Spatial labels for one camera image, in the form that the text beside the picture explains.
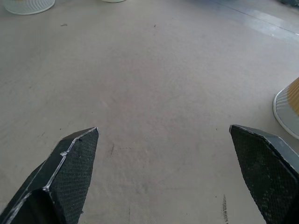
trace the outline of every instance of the carbon fiber texture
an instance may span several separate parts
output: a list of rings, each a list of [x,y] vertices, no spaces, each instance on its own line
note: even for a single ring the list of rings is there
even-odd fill
[[[77,140],[50,186],[63,223],[78,223],[92,177],[97,140],[97,132]]]
[[[243,178],[266,223],[298,223],[298,173],[261,135],[238,127],[231,135]]]

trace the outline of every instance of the concrete floor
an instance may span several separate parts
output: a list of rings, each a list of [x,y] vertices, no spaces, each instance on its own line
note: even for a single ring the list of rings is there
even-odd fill
[[[259,128],[299,151],[272,113],[298,76],[299,25],[250,1],[1,8],[0,207],[59,139],[97,126],[79,223],[264,224],[228,128]]]

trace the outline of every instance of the gray floor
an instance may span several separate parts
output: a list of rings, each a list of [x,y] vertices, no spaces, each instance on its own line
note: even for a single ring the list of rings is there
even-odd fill
[[[64,0],[33,16],[1,8],[1,208],[60,138],[97,126],[81,224],[263,224],[229,125],[299,151],[272,113],[298,76],[299,15],[263,1]]]

